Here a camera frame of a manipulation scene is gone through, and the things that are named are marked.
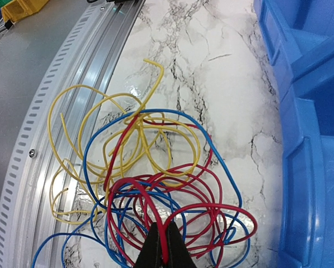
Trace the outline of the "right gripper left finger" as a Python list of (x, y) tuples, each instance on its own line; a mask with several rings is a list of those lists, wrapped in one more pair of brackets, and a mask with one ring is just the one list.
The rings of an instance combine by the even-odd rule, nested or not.
[(161, 268), (162, 248), (156, 222), (152, 223), (147, 238), (135, 262), (135, 268)]

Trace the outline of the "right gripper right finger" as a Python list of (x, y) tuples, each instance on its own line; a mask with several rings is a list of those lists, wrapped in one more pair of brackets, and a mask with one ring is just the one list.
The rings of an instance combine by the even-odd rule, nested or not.
[(196, 268), (175, 222), (171, 222), (166, 230), (168, 245), (167, 268)]

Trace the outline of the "middle blue storage bin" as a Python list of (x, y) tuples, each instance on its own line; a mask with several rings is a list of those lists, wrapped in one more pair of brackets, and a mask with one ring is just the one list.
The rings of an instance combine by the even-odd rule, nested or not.
[(334, 132), (309, 99), (286, 95), (278, 267), (334, 267)]

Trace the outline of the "blue storage bin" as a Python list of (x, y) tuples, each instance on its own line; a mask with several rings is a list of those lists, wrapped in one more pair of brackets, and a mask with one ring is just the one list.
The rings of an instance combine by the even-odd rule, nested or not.
[(334, 132), (309, 99), (286, 95), (278, 267), (334, 267)]
[(334, 1), (254, 1), (273, 67), (282, 121), (311, 102), (320, 121), (334, 121)]

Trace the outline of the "left blue storage bin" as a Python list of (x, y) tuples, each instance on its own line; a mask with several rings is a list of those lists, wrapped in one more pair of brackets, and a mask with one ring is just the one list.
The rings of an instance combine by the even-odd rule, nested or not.
[(320, 121), (334, 121), (334, 1), (254, 1), (273, 67), (282, 121), (311, 102)]

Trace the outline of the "yellow storage bin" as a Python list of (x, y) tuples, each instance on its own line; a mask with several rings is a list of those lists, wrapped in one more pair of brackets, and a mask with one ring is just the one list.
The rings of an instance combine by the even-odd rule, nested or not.
[(39, 12), (49, 0), (13, 0), (1, 8), (4, 22), (17, 22)]

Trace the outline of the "aluminium front rail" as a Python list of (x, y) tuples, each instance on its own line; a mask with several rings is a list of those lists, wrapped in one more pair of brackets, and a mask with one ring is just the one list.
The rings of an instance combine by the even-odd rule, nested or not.
[(32, 266), (39, 245), (66, 230), (52, 216), (50, 190), (69, 186), (57, 207), (70, 209), (77, 183), (57, 172), (59, 159), (78, 160), (70, 141), (77, 140), (83, 117), (107, 91), (142, 6), (143, 1), (96, 2), (70, 15), (74, 26), (42, 77), (8, 164), (0, 198), (0, 267)]

